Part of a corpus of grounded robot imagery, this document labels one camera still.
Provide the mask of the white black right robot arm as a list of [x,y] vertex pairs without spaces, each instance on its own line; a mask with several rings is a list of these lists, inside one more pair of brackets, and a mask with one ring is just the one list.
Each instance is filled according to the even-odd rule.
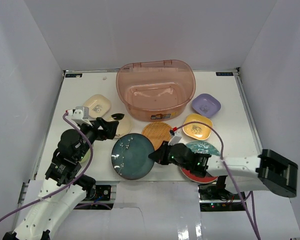
[[163,141],[148,157],[160,165],[174,164],[197,177],[244,177],[242,182],[224,181],[215,187],[216,195],[223,200],[238,191],[270,191],[285,198],[297,196],[298,165],[270,149],[263,149],[261,154],[250,157],[222,159],[216,155],[195,153],[183,143],[170,145]]

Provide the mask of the dark teal round plate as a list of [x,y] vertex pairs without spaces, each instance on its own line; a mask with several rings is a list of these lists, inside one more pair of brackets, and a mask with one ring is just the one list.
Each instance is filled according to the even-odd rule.
[[153,168],[149,154],[155,151],[151,141],[139,133],[129,133],[119,138],[111,151],[115,172],[126,180],[139,180]]

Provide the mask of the red and teal plate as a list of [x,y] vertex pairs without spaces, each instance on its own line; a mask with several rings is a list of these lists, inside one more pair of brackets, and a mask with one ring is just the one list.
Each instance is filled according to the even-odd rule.
[[[212,144],[203,140],[194,140],[185,144],[192,152],[200,154],[210,154],[212,156],[220,156],[219,150]],[[190,173],[189,170],[180,167],[180,171],[189,180],[196,182],[198,184],[211,184],[215,182],[218,178],[206,175],[205,177],[198,177]]]

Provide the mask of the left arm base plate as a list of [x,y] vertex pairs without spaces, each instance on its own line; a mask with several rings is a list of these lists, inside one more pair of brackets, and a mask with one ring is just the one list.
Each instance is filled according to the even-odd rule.
[[96,185],[84,200],[92,202],[109,201],[111,199],[111,192],[111,185]]

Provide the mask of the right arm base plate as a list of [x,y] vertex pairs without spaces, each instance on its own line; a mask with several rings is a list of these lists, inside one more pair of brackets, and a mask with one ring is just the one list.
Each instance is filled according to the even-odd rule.
[[219,200],[223,202],[240,200],[237,193],[231,193],[223,188],[217,188],[215,184],[199,184],[198,193],[201,200]]

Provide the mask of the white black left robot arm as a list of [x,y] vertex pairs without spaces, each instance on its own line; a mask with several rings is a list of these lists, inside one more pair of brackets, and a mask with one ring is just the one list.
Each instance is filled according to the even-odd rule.
[[37,199],[28,204],[29,212],[5,240],[51,240],[61,223],[78,203],[95,196],[96,180],[85,175],[81,161],[93,157],[93,143],[114,139],[118,121],[93,121],[74,125],[64,131]]

